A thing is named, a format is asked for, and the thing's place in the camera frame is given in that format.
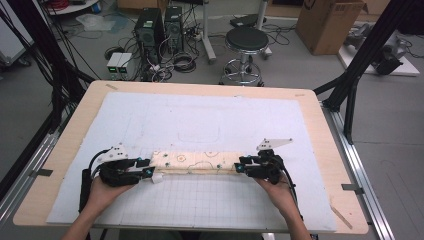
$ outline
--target computer tower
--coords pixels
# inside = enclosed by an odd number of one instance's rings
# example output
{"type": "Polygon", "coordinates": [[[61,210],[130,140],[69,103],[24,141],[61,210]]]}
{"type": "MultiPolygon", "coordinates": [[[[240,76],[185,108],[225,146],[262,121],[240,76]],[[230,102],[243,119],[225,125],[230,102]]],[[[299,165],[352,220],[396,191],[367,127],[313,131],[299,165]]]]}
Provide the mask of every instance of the computer tower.
{"type": "Polygon", "coordinates": [[[165,12],[165,34],[169,53],[184,51],[183,10],[179,6],[168,6],[165,12]]]}
{"type": "Polygon", "coordinates": [[[142,58],[148,57],[150,63],[155,65],[161,63],[165,46],[160,48],[160,45],[165,40],[165,32],[160,9],[143,8],[134,32],[142,58]]]}

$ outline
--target gray floor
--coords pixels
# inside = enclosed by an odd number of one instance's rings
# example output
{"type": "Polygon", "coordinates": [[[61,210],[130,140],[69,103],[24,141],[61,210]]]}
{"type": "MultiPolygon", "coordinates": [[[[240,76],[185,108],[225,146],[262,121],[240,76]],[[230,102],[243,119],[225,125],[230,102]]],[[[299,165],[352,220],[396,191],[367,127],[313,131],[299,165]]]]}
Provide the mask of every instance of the gray floor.
{"type": "MultiPolygon", "coordinates": [[[[125,18],[110,15],[119,27],[112,32],[82,32],[80,26],[68,27],[77,36],[72,43],[87,60],[94,71],[108,79],[107,60],[104,51],[116,46],[123,37],[130,37],[133,23],[125,18]]],[[[231,17],[210,20],[211,33],[225,33],[231,26],[231,17]]],[[[290,27],[295,21],[269,19],[267,24],[290,27]]],[[[65,19],[71,26],[74,20],[65,19]]],[[[260,66],[265,87],[314,89],[336,77],[343,66],[336,56],[312,56],[296,33],[284,33],[290,40],[286,46],[273,44],[273,55],[268,60],[259,56],[254,61],[260,66]]],[[[411,49],[424,55],[424,40],[405,37],[414,46],[411,49]]],[[[170,83],[217,84],[222,66],[235,57],[226,50],[221,37],[211,38],[217,62],[209,65],[201,43],[197,69],[188,74],[174,73],[170,83]]],[[[424,72],[424,60],[406,56],[420,71],[424,72]]],[[[79,67],[92,72],[77,57],[79,67]]],[[[0,179],[22,152],[35,131],[51,110],[51,88],[44,81],[36,66],[13,66],[0,73],[0,179]]],[[[424,235],[424,75],[418,77],[363,75],[357,94],[353,140],[368,173],[374,191],[388,219],[396,239],[422,239],[424,235]]],[[[328,96],[319,96],[323,100],[328,96]]],[[[29,228],[13,225],[9,219],[0,226],[2,239],[57,239],[65,229],[29,228]]],[[[287,236],[278,235],[278,239],[287,236]]],[[[107,239],[117,239],[112,230],[107,239]]],[[[372,227],[366,235],[320,235],[320,239],[377,239],[372,227]]]]}

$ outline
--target stool base with wheels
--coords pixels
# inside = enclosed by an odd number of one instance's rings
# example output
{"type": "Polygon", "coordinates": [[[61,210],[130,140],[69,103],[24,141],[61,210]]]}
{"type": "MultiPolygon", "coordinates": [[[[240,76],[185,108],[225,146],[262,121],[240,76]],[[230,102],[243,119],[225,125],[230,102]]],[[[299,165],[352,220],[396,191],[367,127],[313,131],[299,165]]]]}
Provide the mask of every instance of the stool base with wheels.
{"type": "Polygon", "coordinates": [[[245,85],[257,82],[263,87],[261,70],[253,63],[252,55],[263,52],[268,47],[267,35],[255,28],[238,27],[229,31],[225,37],[225,45],[232,51],[240,54],[240,59],[232,59],[224,66],[223,80],[229,80],[245,85]]]}

